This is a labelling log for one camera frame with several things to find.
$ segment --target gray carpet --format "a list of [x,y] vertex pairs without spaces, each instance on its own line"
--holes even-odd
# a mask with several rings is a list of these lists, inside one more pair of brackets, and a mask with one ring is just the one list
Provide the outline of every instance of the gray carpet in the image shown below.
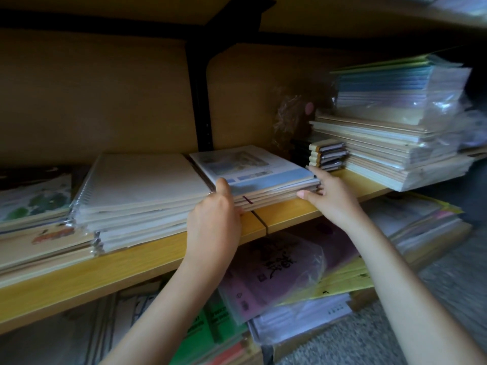
[[[487,226],[420,273],[431,292],[487,351]],[[406,364],[380,302],[354,313],[278,365]]]

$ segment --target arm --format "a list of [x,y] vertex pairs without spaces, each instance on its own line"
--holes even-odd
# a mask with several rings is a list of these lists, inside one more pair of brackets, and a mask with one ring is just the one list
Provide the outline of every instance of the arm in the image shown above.
[[216,193],[188,215],[186,255],[179,269],[104,365],[163,365],[171,361],[230,265],[240,240],[240,214],[228,183],[218,179]]
[[320,179],[320,190],[299,191],[298,196],[342,228],[357,247],[408,363],[487,363],[477,343],[428,291],[344,182],[324,170],[310,170]]

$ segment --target left hand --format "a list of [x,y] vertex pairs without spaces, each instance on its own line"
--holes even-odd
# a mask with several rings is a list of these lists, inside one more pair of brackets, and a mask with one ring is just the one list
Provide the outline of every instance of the left hand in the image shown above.
[[243,211],[234,206],[224,178],[215,185],[216,192],[198,203],[187,217],[185,260],[205,271],[224,273],[239,245]]

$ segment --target forearm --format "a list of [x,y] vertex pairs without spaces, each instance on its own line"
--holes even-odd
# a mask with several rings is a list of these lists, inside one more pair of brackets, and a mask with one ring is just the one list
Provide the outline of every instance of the forearm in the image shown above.
[[108,364],[157,364],[171,361],[224,269],[201,271],[197,261],[183,260],[165,288],[103,362]]
[[408,362],[484,363],[483,351],[433,297],[384,234],[365,214],[356,222],[347,233],[367,264]]

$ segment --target hand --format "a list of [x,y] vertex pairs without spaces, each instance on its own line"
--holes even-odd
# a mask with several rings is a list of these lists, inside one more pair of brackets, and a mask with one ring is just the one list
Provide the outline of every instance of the hand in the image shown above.
[[212,272],[224,273],[237,250],[243,210],[233,203],[230,186],[220,178],[216,192],[198,203],[187,217],[185,260]]
[[356,227],[359,221],[368,220],[357,198],[338,177],[310,166],[309,170],[321,181],[318,192],[298,191],[297,196],[311,202],[333,224],[346,233]]

